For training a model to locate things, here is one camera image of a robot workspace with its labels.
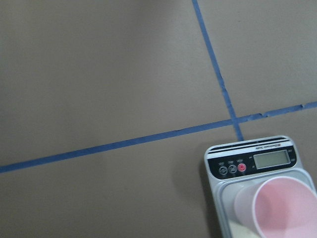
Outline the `white digital kitchen scale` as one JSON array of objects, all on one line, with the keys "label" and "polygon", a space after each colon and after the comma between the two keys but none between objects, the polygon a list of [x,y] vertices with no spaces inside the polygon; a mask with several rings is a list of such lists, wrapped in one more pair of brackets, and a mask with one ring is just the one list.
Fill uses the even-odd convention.
[{"label": "white digital kitchen scale", "polygon": [[204,162],[225,238],[260,238],[241,225],[234,212],[235,197],[245,187],[276,177],[291,177],[317,193],[294,142],[284,135],[212,146],[205,152]]}]

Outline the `pink plastic cup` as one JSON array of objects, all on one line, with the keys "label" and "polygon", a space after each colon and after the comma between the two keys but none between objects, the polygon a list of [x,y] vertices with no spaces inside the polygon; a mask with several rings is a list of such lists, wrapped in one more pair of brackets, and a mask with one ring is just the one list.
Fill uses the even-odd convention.
[{"label": "pink plastic cup", "polygon": [[317,194],[295,178],[271,178],[241,189],[234,212],[241,225],[261,238],[317,236]]}]

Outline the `blue tape grid lines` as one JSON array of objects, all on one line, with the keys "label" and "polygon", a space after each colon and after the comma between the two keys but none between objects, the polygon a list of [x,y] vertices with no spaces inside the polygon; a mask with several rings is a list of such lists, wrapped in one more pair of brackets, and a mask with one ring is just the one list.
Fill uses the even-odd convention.
[{"label": "blue tape grid lines", "polygon": [[293,106],[289,106],[289,107],[284,107],[284,108],[280,108],[280,109],[274,109],[274,110],[270,110],[270,111],[263,112],[263,113],[250,114],[250,115],[245,115],[242,117],[236,116],[236,112],[235,112],[234,107],[232,105],[232,100],[230,99],[230,94],[227,91],[227,88],[225,85],[225,80],[221,74],[221,70],[219,68],[219,64],[218,64],[216,55],[214,53],[214,49],[212,46],[212,42],[210,40],[208,30],[206,29],[204,17],[201,13],[201,7],[199,6],[198,1],[196,1],[196,0],[192,1],[192,5],[193,5],[193,9],[195,11],[195,15],[196,15],[199,27],[200,27],[201,34],[202,34],[203,39],[204,39],[204,43],[206,45],[206,49],[208,51],[210,62],[212,64],[214,73],[215,73],[216,78],[217,78],[217,83],[220,87],[223,99],[225,101],[227,110],[228,110],[229,115],[230,115],[229,119],[214,121],[211,123],[196,125],[196,126],[187,127],[187,128],[182,128],[179,130],[166,131],[166,132],[161,132],[161,133],[157,133],[157,134],[146,135],[146,136],[142,136],[142,137],[117,141],[117,142],[113,142],[113,143],[108,143],[108,144],[98,145],[98,146],[94,146],[94,147],[89,147],[89,148],[74,150],[74,151],[70,151],[70,152],[60,153],[60,154],[56,154],[56,155],[45,156],[45,157],[36,158],[33,160],[3,165],[0,167],[0,172],[1,173],[8,173],[8,172],[16,171],[16,170],[31,168],[31,167],[35,167],[35,166],[41,166],[44,164],[55,163],[57,161],[78,158],[78,157],[97,154],[97,153],[101,153],[101,152],[105,152],[105,151],[115,150],[115,149],[124,148],[124,147],[130,147],[130,146],[134,146],[134,145],[138,145],[138,144],[149,143],[152,141],[159,141],[159,140],[178,137],[178,136],[184,136],[186,134],[192,134],[192,133],[212,130],[212,129],[221,128],[221,127],[227,127],[227,126],[233,126],[235,133],[236,133],[236,136],[237,136],[237,139],[242,140],[243,134],[242,134],[242,131],[240,129],[240,124],[242,124],[242,123],[254,121],[254,120],[259,120],[259,119],[271,118],[271,117],[275,117],[275,116],[279,116],[279,115],[285,115],[288,113],[293,113],[293,112],[312,109],[312,108],[317,107],[317,102],[313,101],[313,102],[308,102],[308,103],[304,103],[304,104],[298,104],[298,105],[293,105]]}]

